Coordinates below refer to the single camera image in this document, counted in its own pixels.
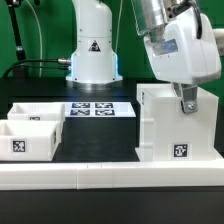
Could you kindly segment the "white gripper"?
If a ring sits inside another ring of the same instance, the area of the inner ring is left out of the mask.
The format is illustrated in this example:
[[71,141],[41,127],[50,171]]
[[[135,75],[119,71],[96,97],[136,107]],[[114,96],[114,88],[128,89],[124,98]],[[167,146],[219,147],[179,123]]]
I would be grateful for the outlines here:
[[144,37],[155,77],[175,82],[173,90],[181,98],[185,114],[198,111],[197,85],[218,79],[221,75],[221,60],[211,23],[205,14],[201,14],[201,20],[200,39],[197,38],[197,22],[192,8],[165,27],[162,42],[152,43],[149,36]]

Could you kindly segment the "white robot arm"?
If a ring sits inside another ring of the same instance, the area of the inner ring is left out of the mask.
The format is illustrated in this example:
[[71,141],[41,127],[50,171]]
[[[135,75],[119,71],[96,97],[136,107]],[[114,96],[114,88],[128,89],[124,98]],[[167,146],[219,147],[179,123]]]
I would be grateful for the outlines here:
[[[72,0],[77,47],[66,81],[86,89],[120,82],[112,49],[112,12],[100,0]],[[197,86],[221,75],[217,31],[195,0],[131,0],[137,34],[155,77],[172,84],[186,114],[198,110]]]

